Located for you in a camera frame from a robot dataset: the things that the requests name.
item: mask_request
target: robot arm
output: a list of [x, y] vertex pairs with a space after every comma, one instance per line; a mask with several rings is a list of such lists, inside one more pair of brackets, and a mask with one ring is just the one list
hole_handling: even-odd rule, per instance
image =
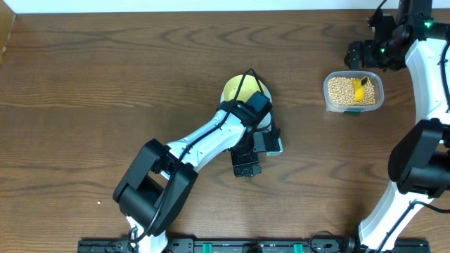
[[[267, 89], [245, 102], [237, 97], [223, 101], [215, 116], [187, 137], [167, 145], [155, 139], [147, 142], [132, 162], [113, 199], [130, 223], [136, 252], [160, 253], [166, 247], [166, 228], [181, 211], [198, 172], [219, 153], [231, 151], [236, 176], [254, 176], [261, 173], [256, 152], [283, 151]], [[267, 119], [270, 125], [260, 126]], [[265, 141], [264, 136], [276, 141]], [[150, 171], [169, 180], [165, 189], [148, 175]]]
[[375, 39], [350, 44], [345, 57], [353, 70], [359, 69], [359, 61], [363, 67], [384, 70], [407, 67], [416, 100], [416, 125], [390, 155], [391, 181], [373, 212], [359, 224], [359, 249], [391, 250], [422, 207], [411, 203], [428, 204], [450, 187], [449, 154], [435, 152], [439, 142], [449, 148], [450, 141], [445, 78], [450, 25], [433, 21], [431, 5], [429, 0], [401, 0], [396, 20], [379, 7], [368, 19]]

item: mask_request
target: black cable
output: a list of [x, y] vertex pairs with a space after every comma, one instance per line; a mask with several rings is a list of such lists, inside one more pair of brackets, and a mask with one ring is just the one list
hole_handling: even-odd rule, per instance
[[[261, 93], [263, 93], [265, 95], [265, 92], [262, 89], [261, 84], [259, 83], [258, 76], [256, 75], [254, 70], [252, 70], [252, 72], [253, 72], [253, 75], [255, 76], [256, 82], [258, 83], [259, 90], [261, 91]], [[266, 125], [266, 126], [261, 127], [261, 128], [256, 128], [256, 130], [255, 130], [256, 132], [264, 131], [264, 130], [268, 129], [270, 126], [272, 126], [272, 129], [275, 129], [274, 109], [271, 109], [269, 113], [271, 115], [270, 123], [268, 125]]]
[[378, 6], [378, 8], [375, 10], [375, 12], [380, 10], [381, 7], [383, 7], [383, 5], [385, 5], [386, 2], [387, 2], [387, 0], [383, 0], [383, 2], [381, 2], [381, 4]]
[[394, 224], [394, 226], [391, 228], [391, 230], [389, 232], [386, 233], [385, 238], [382, 240], [380, 246], [378, 247], [376, 253], [380, 253], [381, 250], [383, 249], [383, 247], [385, 246], [387, 240], [389, 239], [389, 237], [393, 234], [393, 232], [395, 231], [395, 229], [397, 229], [397, 227], [400, 225], [400, 223], [405, 219], [406, 215], [408, 215], [408, 213], [414, 209], [414, 206], [416, 205], [422, 205], [424, 207], [427, 207], [428, 209], [431, 209], [435, 212], [438, 212], [440, 214], [450, 214], [450, 209], [440, 209], [437, 207], [434, 207], [432, 205], [429, 205], [427, 203], [418, 201], [418, 200], [414, 200], [413, 202], [411, 202], [408, 206], [408, 208], [406, 208], [405, 212], [400, 216], [400, 218], [397, 220], [397, 222]]
[[450, 111], [450, 92], [449, 92], [449, 85], [447, 84], [447, 77], [446, 77], [446, 70], [445, 70], [445, 56], [447, 55], [447, 51], [449, 50], [450, 47], [450, 40], [447, 41], [447, 44], [444, 47], [444, 50], [442, 51], [442, 55], [441, 55], [441, 61], [440, 61], [440, 65], [441, 65], [441, 76], [442, 76], [442, 85], [444, 86], [444, 93], [445, 93], [445, 98], [447, 99], [447, 112]]
[[256, 82], [258, 84], [259, 90], [264, 94], [264, 91], [262, 90], [261, 84], [259, 83], [259, 78], [257, 77], [256, 72], [252, 68], [250, 68], [249, 70], [245, 71], [244, 75], [242, 76], [242, 79], [240, 80], [240, 83], [239, 83], [239, 86], [238, 86], [238, 90], [236, 91], [236, 94], [234, 96], [234, 99], [233, 99], [233, 102], [231, 104], [231, 107], [226, 112], [225, 117], [223, 118], [223, 120], [220, 123], [218, 123], [218, 125], [216, 125], [215, 127], [211, 128], [208, 132], [204, 133], [202, 136], [196, 138], [194, 141], [192, 141], [191, 143], [186, 145], [186, 147], [184, 148], [183, 152], [179, 156], [178, 160], [175, 162], [174, 170], [172, 171], [172, 173], [170, 175], [169, 181], [167, 182], [167, 185], [166, 185], [166, 188], [165, 188], [166, 190], [164, 190], [164, 192], [162, 194], [161, 201], [160, 201], [159, 205], [157, 206], [156, 212], [153, 215], [153, 218], [152, 218], [152, 220], [150, 222], [150, 225], [148, 225], [148, 227], [144, 230], [144, 232], [140, 236], [138, 236], [137, 238], [132, 239], [131, 238], [131, 233], [129, 233], [128, 240], [131, 243], [138, 243], [138, 242], [140, 242], [153, 229], [153, 226], [155, 225], [155, 222], [157, 221], [157, 219], [161, 215], [161, 210], [164, 207], [164, 204], [166, 203], [166, 199], [167, 199], [167, 196], [168, 196], [168, 192], [169, 192], [168, 189], [170, 189], [170, 187], [172, 186], [172, 184], [174, 182], [175, 175], [176, 175], [176, 173], [179, 170], [181, 161], [183, 160], [184, 156], [189, 152], [189, 150], [197, 142], [201, 141], [204, 137], [210, 135], [212, 132], [214, 132], [217, 129], [221, 128], [222, 125], [225, 124], [225, 121], [228, 118], [228, 116], [230, 115], [231, 110], [236, 106], [236, 101], [238, 100], [240, 89], [242, 88], [245, 76], [247, 76], [247, 74], [250, 73], [250, 72], [253, 73], [253, 75], [254, 75], [254, 77], [256, 79]]
[[308, 246], [309, 246], [309, 248], [311, 249], [312, 252], [314, 252], [314, 253], [319, 253], [316, 249], [314, 249], [314, 247], [312, 247], [312, 239], [313, 239], [316, 235], [318, 235], [319, 233], [327, 233], [327, 234], [331, 235], [331, 237], [339, 244], [339, 249], [336, 250], [335, 252], [331, 252], [331, 253], [338, 253], [338, 252], [341, 252], [341, 251], [342, 251], [342, 244], [340, 243], [340, 241], [338, 241], [338, 239], [336, 239], [335, 235], [333, 235], [330, 231], [317, 231], [317, 232], [315, 232], [315, 234], [313, 234], [313, 235], [311, 236], [311, 238], [310, 238], [309, 241], [308, 241]]

